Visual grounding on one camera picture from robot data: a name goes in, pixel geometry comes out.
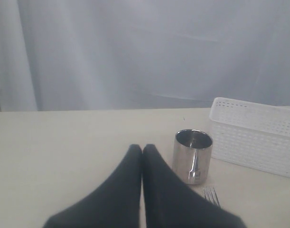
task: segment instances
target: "white curtain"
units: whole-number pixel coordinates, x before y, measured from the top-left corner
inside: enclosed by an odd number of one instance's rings
[[[0,0],[3,111],[290,105],[290,0]]]

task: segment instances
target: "fork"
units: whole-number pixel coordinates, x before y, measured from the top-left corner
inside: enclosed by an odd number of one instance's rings
[[[203,187],[203,193],[204,193],[204,198],[207,201],[213,203],[214,205],[217,205],[218,207],[221,207],[214,187],[211,187],[211,186]]]

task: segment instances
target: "table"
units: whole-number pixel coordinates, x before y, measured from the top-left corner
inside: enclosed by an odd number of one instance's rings
[[[176,131],[208,130],[210,109],[0,113],[0,228],[40,228],[97,188],[131,143],[168,164]],[[211,160],[204,185],[250,228],[290,228],[290,179]],[[202,187],[193,189],[202,193]],[[140,203],[141,227],[145,226]]]

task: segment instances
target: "perforated basket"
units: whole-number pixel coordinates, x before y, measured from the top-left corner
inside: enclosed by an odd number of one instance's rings
[[[213,158],[290,177],[290,109],[218,97],[209,118]]]

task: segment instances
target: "stainless steel mug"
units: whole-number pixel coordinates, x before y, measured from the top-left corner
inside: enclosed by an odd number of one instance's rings
[[[186,129],[177,132],[172,170],[186,184],[200,184],[207,178],[212,138],[205,132]]]

